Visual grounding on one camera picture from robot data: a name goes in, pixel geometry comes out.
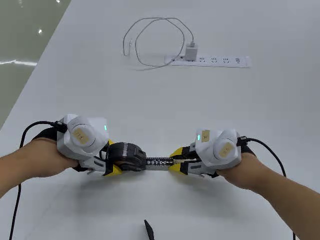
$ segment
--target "electrical outlet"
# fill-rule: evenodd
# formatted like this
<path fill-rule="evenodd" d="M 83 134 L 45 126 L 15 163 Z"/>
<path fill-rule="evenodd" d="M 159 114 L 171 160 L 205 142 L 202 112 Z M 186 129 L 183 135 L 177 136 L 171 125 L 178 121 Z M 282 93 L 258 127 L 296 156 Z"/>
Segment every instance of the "electrical outlet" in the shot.
<path fill-rule="evenodd" d="M 165 57 L 165 63 L 170 62 L 175 56 Z M 198 54 L 195 61 L 186 61 L 184 56 L 177 57 L 170 63 L 174 66 L 204 66 L 204 67 L 227 67 L 227 68 L 250 68 L 252 66 L 249 56 L 208 56 Z"/>

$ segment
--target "hand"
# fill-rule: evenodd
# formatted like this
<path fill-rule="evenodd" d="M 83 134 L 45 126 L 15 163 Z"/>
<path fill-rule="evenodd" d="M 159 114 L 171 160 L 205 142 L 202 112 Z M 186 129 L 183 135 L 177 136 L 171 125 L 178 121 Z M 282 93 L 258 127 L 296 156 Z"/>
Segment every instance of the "hand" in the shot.
<path fill-rule="evenodd" d="M 263 165 L 255 155 L 251 153 L 242 153 L 241 162 L 229 169 L 217 170 L 216 172 L 223 176 L 229 183 L 242 188 L 255 190 L 263 183 L 271 169 Z"/>
<path fill-rule="evenodd" d="M 78 165 L 78 161 L 58 152 L 57 142 L 47 138 L 37 138 L 16 153 L 25 159 L 23 164 L 29 178 L 50 177 Z"/>

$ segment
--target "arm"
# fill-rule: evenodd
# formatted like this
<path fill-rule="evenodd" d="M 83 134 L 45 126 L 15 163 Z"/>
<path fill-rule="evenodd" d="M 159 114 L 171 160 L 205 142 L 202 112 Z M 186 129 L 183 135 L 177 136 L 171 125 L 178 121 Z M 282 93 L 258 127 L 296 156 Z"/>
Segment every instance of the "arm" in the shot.
<path fill-rule="evenodd" d="M 235 186 L 268 200 L 301 240 L 320 239 L 319 193 L 272 171 L 250 153 L 243 153 L 236 167 L 217 172 Z"/>
<path fill-rule="evenodd" d="M 55 141 L 38 138 L 0 158 L 0 198 L 11 188 L 35 177 L 49 177 L 78 162 L 62 156 Z"/>

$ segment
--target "black cable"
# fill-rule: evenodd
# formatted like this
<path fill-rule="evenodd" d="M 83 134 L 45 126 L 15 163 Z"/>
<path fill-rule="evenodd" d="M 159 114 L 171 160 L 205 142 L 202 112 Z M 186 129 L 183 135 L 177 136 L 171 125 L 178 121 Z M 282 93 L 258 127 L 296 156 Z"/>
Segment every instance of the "black cable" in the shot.
<path fill-rule="evenodd" d="M 240 141 L 244 141 L 245 143 L 247 142 L 256 142 L 258 144 L 261 144 L 262 146 L 264 146 L 266 149 L 268 149 L 268 151 L 274 156 L 274 158 L 277 160 L 277 162 L 279 163 L 280 165 L 280 168 L 281 168 L 281 171 L 282 171 L 282 175 L 286 178 L 287 177 L 287 174 L 286 174 L 286 171 L 285 171 L 285 168 L 284 168 L 284 165 L 282 164 L 282 162 L 280 161 L 279 157 L 275 154 L 274 151 L 272 151 L 272 149 L 267 145 L 265 144 L 263 141 L 260 141 L 258 139 L 255 139 L 255 138 L 250 138 L 250 137 L 240 137 L 239 139 Z M 292 238 L 293 240 L 296 240 L 296 234 L 292 231 Z"/>
<path fill-rule="evenodd" d="M 264 146 L 266 149 L 268 149 L 268 151 L 274 156 L 274 158 L 277 160 L 277 162 L 279 163 L 280 165 L 280 168 L 281 168 L 281 171 L 282 171 L 282 175 L 284 177 L 287 177 L 287 174 L 286 174 L 286 171 L 285 171 L 285 168 L 284 168 L 284 165 L 282 164 L 282 162 L 280 161 L 279 157 L 274 153 L 274 151 L 271 150 L 271 148 L 265 144 L 263 141 L 260 141 L 258 139 L 255 139 L 255 138 L 250 138 L 248 137 L 246 140 L 246 142 L 256 142 L 256 143 L 259 143 L 261 144 L 262 146 Z"/>
<path fill-rule="evenodd" d="M 29 131 L 30 128 L 40 125 L 40 124 L 48 124 L 51 125 L 52 127 L 56 127 L 57 122 L 52 122 L 52 121 L 36 121 L 29 125 L 23 132 L 22 137 L 21 137 L 21 142 L 20 142 L 20 147 L 22 148 L 24 146 L 26 134 Z M 15 201 L 15 207 L 13 211 L 13 216 L 12 216 L 12 223 L 11 223 L 11 229 L 10 229 L 10 236 L 9 240 L 12 240 L 12 237 L 14 235 L 14 229 L 15 229 L 15 223 L 16 223 L 16 216 L 17 216 L 17 211 L 18 211 L 18 206 L 19 206 L 19 201 L 20 201 L 20 196 L 21 196 L 21 183 L 18 185 L 18 194 L 16 196 L 16 201 Z"/>

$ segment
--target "beige label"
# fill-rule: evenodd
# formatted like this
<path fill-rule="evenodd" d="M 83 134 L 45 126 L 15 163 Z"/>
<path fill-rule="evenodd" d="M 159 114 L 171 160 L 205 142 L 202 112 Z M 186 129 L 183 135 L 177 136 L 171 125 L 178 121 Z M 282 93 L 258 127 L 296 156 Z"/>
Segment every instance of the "beige label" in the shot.
<path fill-rule="evenodd" d="M 226 158 L 233 149 L 234 146 L 230 142 L 227 142 L 219 152 L 220 157 Z"/>
<path fill-rule="evenodd" d="M 89 141 L 88 136 L 82 131 L 81 128 L 77 128 L 72 135 L 78 139 L 81 144 L 86 144 Z"/>
<path fill-rule="evenodd" d="M 210 130 L 203 130 L 201 136 L 201 142 L 209 142 L 210 140 Z"/>

